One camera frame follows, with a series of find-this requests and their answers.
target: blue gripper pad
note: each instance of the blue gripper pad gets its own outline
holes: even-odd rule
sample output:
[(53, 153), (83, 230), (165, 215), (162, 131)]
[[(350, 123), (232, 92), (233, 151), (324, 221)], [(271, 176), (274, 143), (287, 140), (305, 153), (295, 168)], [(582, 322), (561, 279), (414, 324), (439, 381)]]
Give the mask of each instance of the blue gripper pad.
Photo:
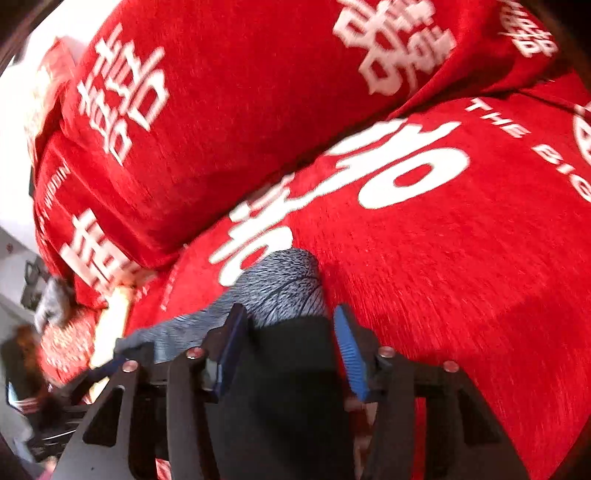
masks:
[(370, 389), (368, 366), (365, 363), (352, 328), (358, 327), (347, 306), (339, 305), (333, 316), (336, 340), (345, 364), (349, 386), (357, 398), (366, 401)]

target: white wall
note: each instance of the white wall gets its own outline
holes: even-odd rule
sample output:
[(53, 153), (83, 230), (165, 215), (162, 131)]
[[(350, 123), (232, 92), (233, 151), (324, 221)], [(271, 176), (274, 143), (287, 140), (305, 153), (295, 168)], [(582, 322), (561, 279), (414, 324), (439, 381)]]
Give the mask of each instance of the white wall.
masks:
[(34, 74), (56, 37), (64, 37), (79, 59), (119, 1), (64, 0), (31, 34), (22, 62), (0, 76), (0, 227), (32, 251), (37, 244), (23, 124)]

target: red patterned fabric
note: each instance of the red patterned fabric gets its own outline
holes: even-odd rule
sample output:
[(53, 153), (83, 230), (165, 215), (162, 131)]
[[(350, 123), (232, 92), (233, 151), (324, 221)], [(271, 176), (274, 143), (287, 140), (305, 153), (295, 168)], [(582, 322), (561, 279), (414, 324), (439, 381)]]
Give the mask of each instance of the red patterned fabric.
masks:
[(50, 135), (59, 129), (61, 103), (75, 69), (72, 54), (62, 42), (55, 40), (35, 74), (33, 98), (25, 119), (29, 155), (37, 168)]
[(38, 349), (38, 360), (53, 385), (68, 383), (88, 367), (95, 351), (96, 322), (95, 311), (78, 308), (64, 328), (47, 325)]
[[(83, 56), (45, 151), (43, 257), (83, 277), (79, 301), (94, 306), (93, 289), (172, 264), (244, 197), (370, 117), (534, 82), (557, 55), (539, 25), (498, 0), (125, 0)], [(105, 264), (121, 271), (81, 273), (92, 253), (76, 222), (100, 228), (92, 242), (112, 243)]]
[(349, 303), (412, 359), (457, 361), (545, 480), (591, 405), (591, 126), (574, 114), (590, 101), (570, 74), (350, 137), (201, 234), (167, 310), (142, 307), (163, 297), (151, 290), (128, 330), (202, 309), (262, 255), (305, 248), (330, 308)]

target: metal screw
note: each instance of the metal screw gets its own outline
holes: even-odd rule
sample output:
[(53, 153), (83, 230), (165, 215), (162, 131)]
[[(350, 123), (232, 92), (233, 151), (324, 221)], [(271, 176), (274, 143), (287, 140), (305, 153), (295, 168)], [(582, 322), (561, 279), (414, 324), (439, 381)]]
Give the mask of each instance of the metal screw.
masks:
[(378, 355), (382, 358), (393, 358), (396, 355), (396, 350), (391, 346), (381, 346), (378, 349)]
[(446, 360), (443, 362), (443, 369), (448, 373), (454, 374), (460, 371), (460, 365), (453, 360)]
[(205, 355), (205, 352), (203, 351), (203, 348), (194, 346), (187, 350), (185, 355), (187, 355), (187, 358), (191, 360), (196, 360), (197, 358), (201, 358), (203, 355)]
[(136, 362), (135, 360), (127, 360), (124, 364), (123, 364), (123, 371), (126, 374), (130, 374), (131, 372), (135, 372), (139, 367), (139, 363)]

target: gray knit fabric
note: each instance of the gray knit fabric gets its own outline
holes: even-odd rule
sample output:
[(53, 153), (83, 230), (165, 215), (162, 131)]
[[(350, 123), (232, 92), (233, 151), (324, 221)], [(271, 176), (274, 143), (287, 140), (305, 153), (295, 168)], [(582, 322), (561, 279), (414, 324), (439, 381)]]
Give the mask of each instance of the gray knit fabric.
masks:
[(72, 314), (74, 291), (61, 278), (51, 277), (35, 311), (35, 328), (42, 333), (47, 322), (62, 327)]
[(137, 330), (117, 340), (115, 352), (153, 342), (155, 362), (172, 360), (187, 348), (201, 345), (210, 329), (222, 326), (234, 303), (246, 307), (258, 328), (300, 316), (326, 315), (316, 258), (298, 248), (274, 252), (245, 270), (207, 308)]

